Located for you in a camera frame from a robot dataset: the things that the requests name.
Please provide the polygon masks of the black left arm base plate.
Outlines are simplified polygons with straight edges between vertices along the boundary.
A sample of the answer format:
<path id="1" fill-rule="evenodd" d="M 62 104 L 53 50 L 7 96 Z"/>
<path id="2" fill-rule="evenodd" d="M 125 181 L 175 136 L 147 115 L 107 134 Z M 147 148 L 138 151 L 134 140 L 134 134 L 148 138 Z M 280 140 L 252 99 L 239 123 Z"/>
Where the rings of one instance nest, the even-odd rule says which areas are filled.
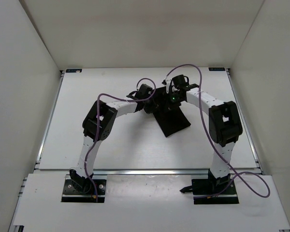
<path id="1" fill-rule="evenodd" d="M 61 195 L 61 202 L 63 203 L 104 203 L 107 176 L 106 175 L 94 175 L 93 181 L 97 191 L 92 182 L 85 184 L 85 187 L 81 187 L 73 181 L 69 175 L 65 176 L 64 186 Z"/>

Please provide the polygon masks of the black skirt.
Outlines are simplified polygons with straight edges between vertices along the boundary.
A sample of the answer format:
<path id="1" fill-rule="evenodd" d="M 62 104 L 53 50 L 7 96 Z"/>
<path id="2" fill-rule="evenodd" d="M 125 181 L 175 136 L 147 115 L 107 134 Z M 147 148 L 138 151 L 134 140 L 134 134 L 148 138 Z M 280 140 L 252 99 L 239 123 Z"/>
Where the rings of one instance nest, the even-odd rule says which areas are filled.
<path id="1" fill-rule="evenodd" d="M 159 87 L 144 107 L 147 114 L 154 115 L 165 137 L 191 125 L 180 109 L 182 101 L 180 98 L 170 97 L 166 93 L 166 87 Z"/>

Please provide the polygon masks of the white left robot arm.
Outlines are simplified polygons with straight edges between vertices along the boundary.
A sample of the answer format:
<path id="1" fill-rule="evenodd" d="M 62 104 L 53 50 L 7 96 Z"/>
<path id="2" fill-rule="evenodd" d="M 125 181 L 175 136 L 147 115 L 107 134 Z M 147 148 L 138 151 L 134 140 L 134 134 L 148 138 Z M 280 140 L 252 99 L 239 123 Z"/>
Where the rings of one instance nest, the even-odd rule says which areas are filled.
<path id="1" fill-rule="evenodd" d="M 97 194 L 92 179 L 93 166 L 99 147 L 110 135 L 115 119 L 143 110 L 164 90 L 164 87 L 142 84 L 123 99 L 105 93 L 98 96 L 82 124 L 84 141 L 78 163 L 70 169 L 72 185 L 78 192 L 86 194 L 93 189 Z"/>

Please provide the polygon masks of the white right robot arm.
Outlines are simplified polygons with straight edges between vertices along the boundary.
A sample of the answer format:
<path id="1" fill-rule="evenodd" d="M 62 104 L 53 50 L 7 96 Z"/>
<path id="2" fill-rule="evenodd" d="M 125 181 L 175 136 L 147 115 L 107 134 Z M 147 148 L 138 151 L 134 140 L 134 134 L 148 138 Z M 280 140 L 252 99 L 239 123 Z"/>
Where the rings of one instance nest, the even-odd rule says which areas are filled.
<path id="1" fill-rule="evenodd" d="M 207 189 L 211 193 L 219 193 L 230 181 L 232 151 L 243 133 L 236 103 L 219 100 L 202 91 L 197 84 L 190 85 L 189 79 L 184 75 L 165 78 L 162 84 L 172 103 L 186 101 L 200 109 L 203 126 L 206 126 L 203 114 L 208 115 L 205 133 L 213 145 L 214 155 L 208 170 Z"/>

